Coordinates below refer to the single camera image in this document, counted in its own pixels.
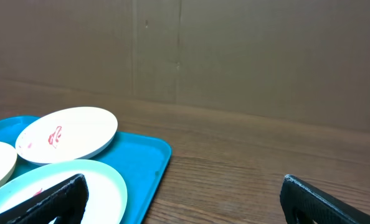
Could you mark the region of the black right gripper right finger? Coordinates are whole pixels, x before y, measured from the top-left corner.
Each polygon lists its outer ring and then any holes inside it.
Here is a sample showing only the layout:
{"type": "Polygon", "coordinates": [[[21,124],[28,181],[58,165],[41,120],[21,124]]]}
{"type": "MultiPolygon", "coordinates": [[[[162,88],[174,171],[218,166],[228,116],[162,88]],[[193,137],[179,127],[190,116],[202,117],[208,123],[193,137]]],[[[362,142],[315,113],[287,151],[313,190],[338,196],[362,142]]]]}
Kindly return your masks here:
{"type": "Polygon", "coordinates": [[[290,174],[280,204],[288,224],[370,224],[370,215],[290,174]]]}

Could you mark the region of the white plate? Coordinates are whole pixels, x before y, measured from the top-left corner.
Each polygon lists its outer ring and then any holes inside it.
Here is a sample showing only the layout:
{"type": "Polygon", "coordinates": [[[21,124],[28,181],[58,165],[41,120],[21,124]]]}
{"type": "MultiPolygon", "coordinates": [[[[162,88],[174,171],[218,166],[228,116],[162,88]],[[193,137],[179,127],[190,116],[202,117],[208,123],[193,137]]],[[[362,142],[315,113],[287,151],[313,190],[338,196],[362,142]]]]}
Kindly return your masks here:
{"type": "Polygon", "coordinates": [[[116,116],[108,110],[81,106],[45,115],[17,137],[15,148],[23,159],[37,165],[89,159],[113,140],[116,116]]]}

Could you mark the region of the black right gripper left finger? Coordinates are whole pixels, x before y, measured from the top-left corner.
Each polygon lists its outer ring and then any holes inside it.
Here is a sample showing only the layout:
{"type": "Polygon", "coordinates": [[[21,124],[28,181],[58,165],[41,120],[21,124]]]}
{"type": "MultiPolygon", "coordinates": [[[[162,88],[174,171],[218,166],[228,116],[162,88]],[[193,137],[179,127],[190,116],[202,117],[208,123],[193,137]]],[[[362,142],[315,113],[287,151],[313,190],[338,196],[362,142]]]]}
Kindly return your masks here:
{"type": "Polygon", "coordinates": [[[0,224],[80,224],[88,202],[83,174],[75,174],[0,214],[0,224]]]}

